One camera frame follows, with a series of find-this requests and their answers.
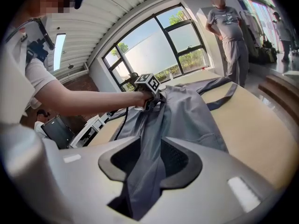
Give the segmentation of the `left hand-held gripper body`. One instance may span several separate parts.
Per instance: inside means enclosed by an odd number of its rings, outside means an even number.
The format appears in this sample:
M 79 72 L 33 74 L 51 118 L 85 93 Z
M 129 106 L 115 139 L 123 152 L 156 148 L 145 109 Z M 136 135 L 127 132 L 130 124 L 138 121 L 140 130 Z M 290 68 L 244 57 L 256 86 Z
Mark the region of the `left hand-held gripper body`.
M 158 103 L 165 103 L 166 98 L 160 93 L 160 82 L 152 73 L 141 74 L 134 82 L 134 91 L 147 91 L 152 93 L 152 97 L 144 102 L 143 106 L 135 106 L 141 112 L 152 112 Z

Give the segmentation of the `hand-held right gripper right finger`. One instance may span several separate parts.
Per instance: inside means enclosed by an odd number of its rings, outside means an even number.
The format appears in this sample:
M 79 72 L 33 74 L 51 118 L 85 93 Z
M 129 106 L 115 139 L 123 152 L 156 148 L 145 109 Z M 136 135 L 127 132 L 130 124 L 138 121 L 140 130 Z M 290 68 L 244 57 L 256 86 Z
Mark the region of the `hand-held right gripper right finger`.
M 146 224 L 257 224 L 282 195 L 230 154 L 164 137 L 162 153 L 186 154 L 186 165 L 161 182 L 162 193 L 143 217 Z

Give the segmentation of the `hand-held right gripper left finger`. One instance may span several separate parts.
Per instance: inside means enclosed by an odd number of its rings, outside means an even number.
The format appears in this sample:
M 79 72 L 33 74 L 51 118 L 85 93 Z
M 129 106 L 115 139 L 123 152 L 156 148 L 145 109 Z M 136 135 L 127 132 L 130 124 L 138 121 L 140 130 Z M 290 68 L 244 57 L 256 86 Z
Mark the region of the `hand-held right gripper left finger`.
M 48 182 L 43 216 L 52 224 L 133 224 L 126 178 L 138 137 L 60 150 L 44 140 Z

